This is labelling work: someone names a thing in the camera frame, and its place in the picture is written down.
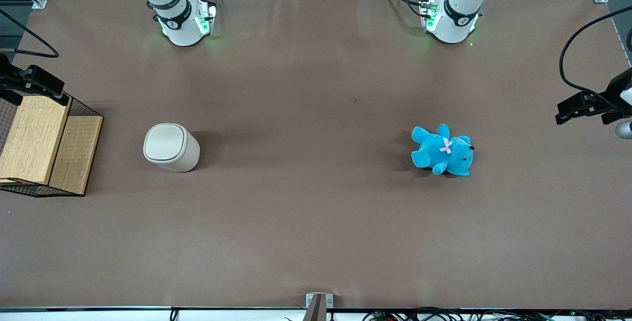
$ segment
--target wooden box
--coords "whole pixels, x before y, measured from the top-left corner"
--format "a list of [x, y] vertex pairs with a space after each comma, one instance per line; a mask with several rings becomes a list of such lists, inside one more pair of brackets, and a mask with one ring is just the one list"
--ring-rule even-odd
[[2, 102], [0, 190], [30, 197], [83, 197], [103, 116], [70, 97]]

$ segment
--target brown table surface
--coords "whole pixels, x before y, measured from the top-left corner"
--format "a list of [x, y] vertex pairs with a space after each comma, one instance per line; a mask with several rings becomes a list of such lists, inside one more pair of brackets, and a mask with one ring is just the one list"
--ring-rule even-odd
[[[562, 45], [607, 8], [483, 10], [447, 45], [393, 0], [224, 0], [218, 36], [178, 48], [145, 0], [49, 0], [29, 27], [61, 57], [16, 64], [105, 121], [87, 197], [0, 192], [0, 305], [630, 307], [630, 141], [553, 118]], [[596, 90], [627, 67], [609, 20], [566, 66]], [[165, 121], [196, 170], [144, 159]], [[410, 130], [441, 122], [470, 177], [413, 169]]]

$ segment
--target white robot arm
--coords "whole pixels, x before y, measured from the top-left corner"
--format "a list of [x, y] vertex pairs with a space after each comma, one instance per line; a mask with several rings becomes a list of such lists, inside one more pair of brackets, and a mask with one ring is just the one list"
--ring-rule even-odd
[[461, 42], [474, 30], [481, 4], [483, 0], [428, 0], [422, 26], [442, 42]]
[[156, 11], [162, 32], [178, 46], [196, 44], [210, 34], [216, 9], [202, 0], [148, 0]]

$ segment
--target stuffed animal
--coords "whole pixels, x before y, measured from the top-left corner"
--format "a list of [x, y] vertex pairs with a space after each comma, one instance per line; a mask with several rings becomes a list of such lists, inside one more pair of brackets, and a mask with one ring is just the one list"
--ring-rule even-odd
[[468, 169], [474, 161], [474, 147], [467, 136], [450, 138], [450, 129], [441, 123], [432, 134], [421, 127], [413, 130], [413, 141], [419, 144], [419, 150], [413, 151], [411, 157], [417, 168], [433, 168], [433, 173], [452, 173], [459, 177], [467, 177]]

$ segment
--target black clamp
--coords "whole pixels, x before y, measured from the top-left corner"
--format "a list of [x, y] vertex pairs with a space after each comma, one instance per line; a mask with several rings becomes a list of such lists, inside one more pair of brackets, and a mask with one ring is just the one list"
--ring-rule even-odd
[[601, 97], [587, 91], [580, 91], [560, 102], [557, 105], [559, 114], [555, 115], [555, 121], [558, 125], [562, 125], [576, 117], [601, 115], [601, 122], [608, 125], [616, 120], [632, 117], [632, 106], [621, 98], [621, 92], [630, 84], [632, 84], [632, 68], [614, 77], [607, 89], [599, 93]]
[[176, 6], [179, 2], [180, 0], [171, 0], [166, 4], [153, 4], [147, 0], [147, 7], [152, 10], [169, 10], [170, 8]]
[[454, 10], [452, 6], [450, 6], [450, 2], [447, 0], [445, 0], [443, 7], [445, 8], [445, 14], [447, 15], [447, 17], [451, 18], [454, 21], [454, 25], [460, 28], [462, 28], [463, 26], [467, 26], [470, 21], [474, 20], [474, 18], [476, 18], [476, 15], [478, 14], [478, 11], [480, 10], [480, 8], [478, 8], [476, 12], [465, 15], [464, 13], [460, 13]]
[[64, 93], [64, 82], [44, 69], [29, 65], [22, 70], [0, 55], [0, 98], [20, 106], [21, 93], [47, 96], [59, 105], [66, 106], [70, 97]]
[[189, 16], [191, 15], [191, 3], [187, 0], [187, 6], [185, 7], [185, 10], [180, 13], [180, 15], [176, 16], [176, 17], [163, 17], [158, 15], [158, 18], [160, 19], [160, 21], [167, 26], [170, 29], [180, 29], [182, 28], [182, 24], [189, 18]]
[[445, 2], [443, 3], [443, 7], [445, 9], [445, 15], [447, 15], [447, 17], [451, 18], [454, 21], [455, 26], [458, 26], [460, 28], [462, 28], [463, 26], [467, 26], [470, 21], [474, 20], [476, 15], [478, 15], [478, 10], [480, 10], [480, 8], [478, 8], [475, 13], [465, 15], [463, 13], [456, 12], [456, 10], [454, 10], [452, 6], [450, 6], [450, 2], [447, 0], [445, 0]]

